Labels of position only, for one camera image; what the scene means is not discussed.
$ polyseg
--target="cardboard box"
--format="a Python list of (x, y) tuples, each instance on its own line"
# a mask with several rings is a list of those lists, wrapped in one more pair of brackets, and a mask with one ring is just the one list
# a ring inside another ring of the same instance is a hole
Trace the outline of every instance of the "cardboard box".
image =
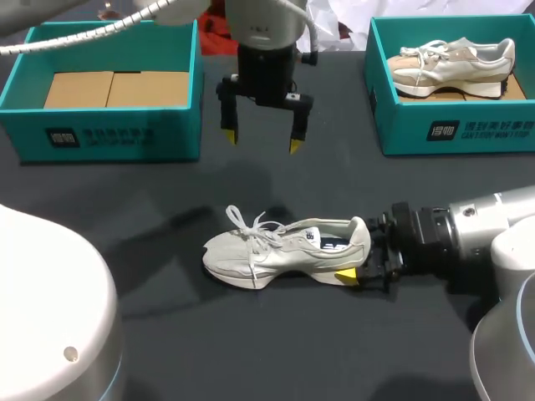
[[(516, 43), (516, 67), (499, 100), (462, 94), (400, 97), (387, 59), (401, 47), (466, 37), (475, 43)], [(535, 151), (535, 19), (531, 14), (373, 18), (364, 78), (385, 155)]]
[[(27, 42), (108, 22), (45, 23)], [(0, 122), (22, 162), (197, 160), (202, 57), (196, 22), (19, 55)]]

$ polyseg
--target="cable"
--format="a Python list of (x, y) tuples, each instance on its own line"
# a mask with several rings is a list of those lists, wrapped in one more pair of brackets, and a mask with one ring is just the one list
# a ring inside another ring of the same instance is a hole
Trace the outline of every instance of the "cable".
[[(78, 43), (90, 42), (99, 38), (105, 38), (110, 35), (114, 35), (121, 31), (124, 31), (138, 23), (143, 19), (153, 17), (161, 9), (168, 7), (172, 3), (180, 0), (159, 0), (150, 4), (148, 7), (143, 8), (137, 13), (121, 19), (115, 23), (111, 23), (104, 27), (91, 29), (82, 33), (76, 33), (75, 35), (63, 36), (62, 38), (43, 40), (41, 42), (15, 44), (12, 46), (0, 46), (0, 56), (7, 56), (10, 54), (20, 53), (36, 53), (44, 50), (50, 50), (53, 48), (65, 48), (73, 46)], [(285, 7), (289, 11), (296, 13), (308, 26), (310, 32), (310, 49), (312, 54), (318, 53), (318, 32), (314, 25), (313, 20), (308, 16), (307, 12), (288, 0), (271, 0), (281, 6)]]
[(318, 31), (316, 30), (316, 25), (308, 13), (303, 10), (301, 7), (296, 6), (295, 4), (289, 2), (288, 0), (272, 0), (281, 6), (287, 8), (288, 10), (296, 13), (304, 22), (307, 24), (308, 32), (310, 33), (310, 53), (318, 52)]
[(65, 48), (74, 44), (90, 42), (95, 39), (104, 38), (121, 31), (124, 31), (138, 23), (141, 20), (150, 18), (158, 13), (161, 9), (166, 8), (177, 0), (159, 0), (143, 8), (137, 13), (121, 19), (115, 23), (111, 23), (104, 27), (91, 29), (75, 35), (63, 36), (62, 38), (43, 40), (35, 43), (16, 44), (13, 46), (1, 46), (0, 56), (7, 56), (9, 54), (20, 53), (35, 53), (43, 50), (50, 50), (53, 48)]

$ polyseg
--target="beige sneaker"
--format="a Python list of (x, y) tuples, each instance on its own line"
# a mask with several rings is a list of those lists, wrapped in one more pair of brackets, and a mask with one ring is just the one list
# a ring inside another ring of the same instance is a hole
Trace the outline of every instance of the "beige sneaker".
[(395, 88), (416, 98), (453, 88), (498, 99), (514, 63), (512, 39), (498, 44), (478, 44), (466, 38), (451, 43), (435, 40), (418, 48), (401, 48), (399, 56), (388, 60)]
[[(205, 268), (215, 278), (235, 287), (264, 288), (284, 272), (303, 272), (317, 282), (347, 286), (347, 274), (339, 272), (362, 266), (369, 255), (371, 239), (359, 217), (351, 220), (307, 219), (289, 226), (273, 221), (247, 227), (235, 206), (227, 216), (237, 227), (215, 236), (204, 247)], [(266, 225), (278, 228), (269, 231)]]

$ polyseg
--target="white plastic bag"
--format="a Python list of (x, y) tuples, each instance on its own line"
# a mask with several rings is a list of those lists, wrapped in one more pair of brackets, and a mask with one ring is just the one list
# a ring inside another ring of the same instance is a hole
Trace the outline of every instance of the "white plastic bag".
[[(523, 13), (533, 0), (308, 0), (308, 14), (318, 26), (320, 51), (365, 50), (372, 17)], [(352, 33), (340, 39), (338, 22)], [(298, 49), (310, 50), (308, 30)]]
[[(318, 30), (318, 45), (320, 52), (337, 50), (356, 50), (351, 39), (340, 39), (338, 18), (329, 5), (329, 0), (308, 0), (307, 12), (316, 24)], [(298, 49), (302, 53), (310, 51), (310, 37), (308, 28), (297, 41)]]

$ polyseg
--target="black cloth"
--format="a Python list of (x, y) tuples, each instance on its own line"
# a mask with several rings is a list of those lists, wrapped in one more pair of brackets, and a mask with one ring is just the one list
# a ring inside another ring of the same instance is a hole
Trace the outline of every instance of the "black cloth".
[[(10, 58), (0, 61), (5, 78)], [(229, 204), (247, 222), (265, 210), (281, 222), (372, 217), (396, 201), (441, 206), (531, 185), (533, 156), (385, 158), (363, 53), (298, 66), (299, 92), (316, 101), (296, 155), (292, 115), (248, 99), (238, 102), (241, 143), (232, 147), (215, 88), (237, 62), (205, 62), (198, 163), (22, 167), (0, 135), (0, 202), (77, 231), (110, 266), (129, 354), (126, 400), (476, 400), (468, 349), (478, 296), (433, 276), (404, 277), (391, 297), (307, 277), (244, 292), (203, 273), (202, 245), (232, 228)]]

